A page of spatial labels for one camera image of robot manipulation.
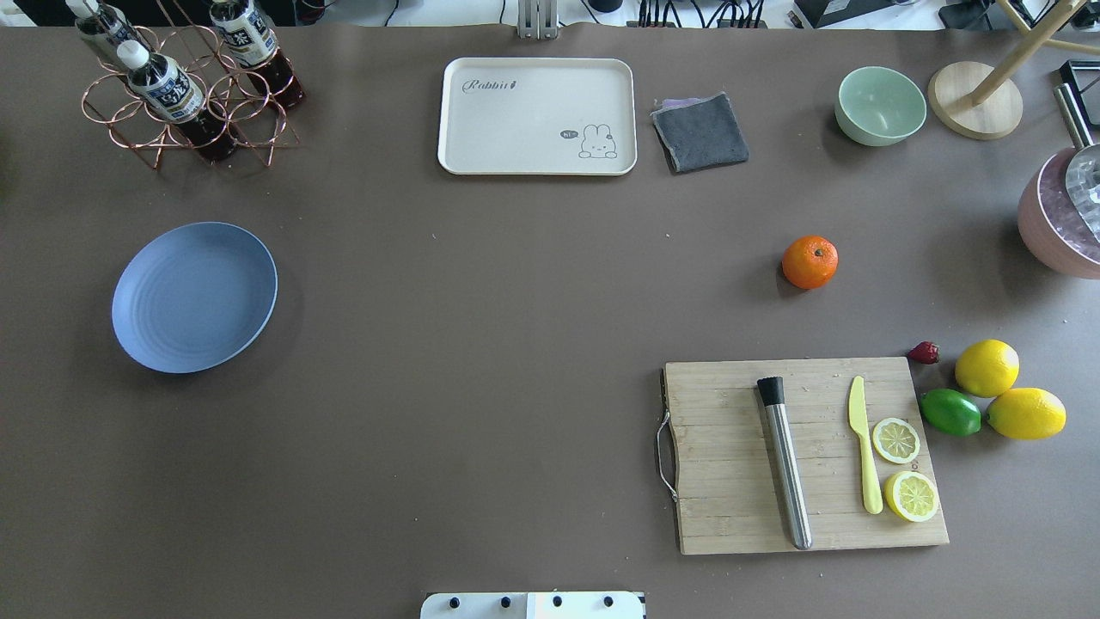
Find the green bowl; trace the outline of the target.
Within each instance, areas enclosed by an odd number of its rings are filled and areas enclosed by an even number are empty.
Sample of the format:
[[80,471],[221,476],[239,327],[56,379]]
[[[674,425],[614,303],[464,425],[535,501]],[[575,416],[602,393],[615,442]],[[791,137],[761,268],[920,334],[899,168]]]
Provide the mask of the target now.
[[892,68],[865,66],[842,78],[835,118],[842,132],[857,144],[899,144],[916,133],[926,117],[922,90]]

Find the green lime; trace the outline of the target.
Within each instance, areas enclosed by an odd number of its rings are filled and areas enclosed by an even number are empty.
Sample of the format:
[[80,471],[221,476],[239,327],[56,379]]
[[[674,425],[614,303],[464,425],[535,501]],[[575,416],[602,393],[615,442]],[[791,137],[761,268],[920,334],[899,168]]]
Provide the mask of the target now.
[[969,436],[981,430],[982,414],[960,391],[947,388],[930,390],[920,396],[920,414],[942,432],[954,436]]

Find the steel ice scoop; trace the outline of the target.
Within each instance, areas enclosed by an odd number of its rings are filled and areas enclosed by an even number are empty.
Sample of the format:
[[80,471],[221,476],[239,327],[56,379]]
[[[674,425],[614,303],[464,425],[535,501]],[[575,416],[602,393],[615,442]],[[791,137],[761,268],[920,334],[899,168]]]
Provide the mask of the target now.
[[1064,175],[1066,192],[1085,226],[1099,240],[1099,146],[1091,137],[1069,82],[1060,82],[1055,93],[1075,145]]

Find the blue round plate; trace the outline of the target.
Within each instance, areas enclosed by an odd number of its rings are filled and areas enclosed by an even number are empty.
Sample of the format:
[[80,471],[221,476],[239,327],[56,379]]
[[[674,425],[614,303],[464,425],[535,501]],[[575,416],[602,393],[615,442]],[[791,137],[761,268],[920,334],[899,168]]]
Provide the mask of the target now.
[[207,371],[248,349],[278,299],[278,267],[248,229],[178,226],[127,264],[113,294],[113,330],[152,371]]

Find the aluminium frame post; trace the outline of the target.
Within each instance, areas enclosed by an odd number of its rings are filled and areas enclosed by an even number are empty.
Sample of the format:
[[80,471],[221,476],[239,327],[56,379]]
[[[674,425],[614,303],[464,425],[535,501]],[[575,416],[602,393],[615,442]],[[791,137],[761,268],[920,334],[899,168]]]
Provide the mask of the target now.
[[517,1],[517,35],[522,40],[553,40],[559,36],[557,0]]

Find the lemon half slice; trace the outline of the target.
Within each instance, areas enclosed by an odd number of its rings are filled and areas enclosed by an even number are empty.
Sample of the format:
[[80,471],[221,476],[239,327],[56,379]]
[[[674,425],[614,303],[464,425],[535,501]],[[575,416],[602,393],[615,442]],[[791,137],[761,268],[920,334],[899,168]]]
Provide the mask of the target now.
[[919,471],[893,474],[884,483],[883,496],[891,511],[911,524],[926,522],[938,513],[938,487]]
[[895,465],[914,462],[922,450],[922,439],[916,428],[900,418],[880,420],[873,427],[870,439],[876,453]]

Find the grey folded cloth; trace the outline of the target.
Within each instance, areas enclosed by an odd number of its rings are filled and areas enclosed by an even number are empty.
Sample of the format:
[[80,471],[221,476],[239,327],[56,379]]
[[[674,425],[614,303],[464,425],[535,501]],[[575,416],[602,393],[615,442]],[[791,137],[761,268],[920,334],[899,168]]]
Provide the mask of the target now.
[[650,113],[672,172],[700,172],[745,163],[750,156],[730,96],[664,99]]

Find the lemon half slice lower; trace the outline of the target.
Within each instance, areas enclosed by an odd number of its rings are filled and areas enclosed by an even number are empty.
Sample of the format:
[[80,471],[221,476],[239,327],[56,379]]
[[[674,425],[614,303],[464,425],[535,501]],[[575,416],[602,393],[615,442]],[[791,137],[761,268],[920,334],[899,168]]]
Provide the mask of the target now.
[[884,483],[883,496],[891,511],[911,524],[926,522],[938,513],[938,487],[919,471],[893,474]]

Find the red strawberry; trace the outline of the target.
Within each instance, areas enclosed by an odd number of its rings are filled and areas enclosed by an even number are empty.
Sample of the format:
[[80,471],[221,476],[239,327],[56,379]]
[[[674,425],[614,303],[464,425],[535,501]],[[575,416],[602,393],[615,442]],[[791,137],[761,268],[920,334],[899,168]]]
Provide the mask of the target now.
[[915,347],[908,350],[908,360],[919,362],[921,365],[937,364],[941,357],[938,345],[930,340],[921,341]]

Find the wooden cup tree stand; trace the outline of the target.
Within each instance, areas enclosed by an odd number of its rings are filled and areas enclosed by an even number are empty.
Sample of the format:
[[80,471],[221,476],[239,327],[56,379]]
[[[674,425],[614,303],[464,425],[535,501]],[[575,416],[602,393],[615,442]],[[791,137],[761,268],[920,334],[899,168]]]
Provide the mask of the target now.
[[1054,38],[1086,4],[1085,1],[1056,1],[1037,24],[1028,25],[1010,3],[998,1],[997,5],[1005,11],[1007,19],[1023,38],[996,67],[963,60],[946,65],[932,75],[927,87],[932,111],[944,125],[964,137],[1005,137],[1018,129],[1023,114],[1023,99],[1011,77],[1041,46],[1099,55],[1097,46]]

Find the pink bowl with ice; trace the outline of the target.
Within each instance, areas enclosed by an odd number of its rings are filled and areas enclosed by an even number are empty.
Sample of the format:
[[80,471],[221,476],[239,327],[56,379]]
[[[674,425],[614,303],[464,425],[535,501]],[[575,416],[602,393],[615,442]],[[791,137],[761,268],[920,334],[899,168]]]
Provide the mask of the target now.
[[1030,253],[1045,266],[1069,277],[1097,279],[1097,239],[1064,185],[1072,154],[1072,148],[1060,150],[1034,173],[1018,203],[1018,230]]

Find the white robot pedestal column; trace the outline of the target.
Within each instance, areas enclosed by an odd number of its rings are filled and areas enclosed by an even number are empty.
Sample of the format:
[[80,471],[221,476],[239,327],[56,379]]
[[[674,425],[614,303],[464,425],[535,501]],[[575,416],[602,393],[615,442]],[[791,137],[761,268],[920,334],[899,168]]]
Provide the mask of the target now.
[[437,592],[420,618],[645,618],[641,592]]

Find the wooden cutting board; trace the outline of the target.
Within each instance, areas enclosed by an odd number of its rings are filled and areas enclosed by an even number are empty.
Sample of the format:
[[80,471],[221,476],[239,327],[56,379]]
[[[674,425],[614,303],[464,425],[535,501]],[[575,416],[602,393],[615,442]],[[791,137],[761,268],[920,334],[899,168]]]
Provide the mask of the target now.
[[897,418],[924,435],[903,357],[668,362],[676,537],[685,555],[791,552],[778,462],[757,383],[781,377],[813,551],[945,545],[945,517],[911,524],[864,506],[864,461],[848,397],[864,378],[868,424]]

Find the cream rabbit tray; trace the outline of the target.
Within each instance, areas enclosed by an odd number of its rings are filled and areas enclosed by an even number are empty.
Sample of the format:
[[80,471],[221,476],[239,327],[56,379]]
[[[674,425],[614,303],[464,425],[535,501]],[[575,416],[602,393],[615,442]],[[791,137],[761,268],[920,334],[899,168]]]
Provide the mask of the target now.
[[437,161],[464,175],[607,175],[638,157],[632,70],[616,58],[457,58]]

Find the orange fruit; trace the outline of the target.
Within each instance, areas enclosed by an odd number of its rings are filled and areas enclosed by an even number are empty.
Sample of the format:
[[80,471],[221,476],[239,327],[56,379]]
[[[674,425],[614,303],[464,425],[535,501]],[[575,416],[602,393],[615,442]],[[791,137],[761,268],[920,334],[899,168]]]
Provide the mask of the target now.
[[781,270],[787,281],[803,290],[827,285],[840,265],[837,247],[825,236],[802,236],[787,247]]

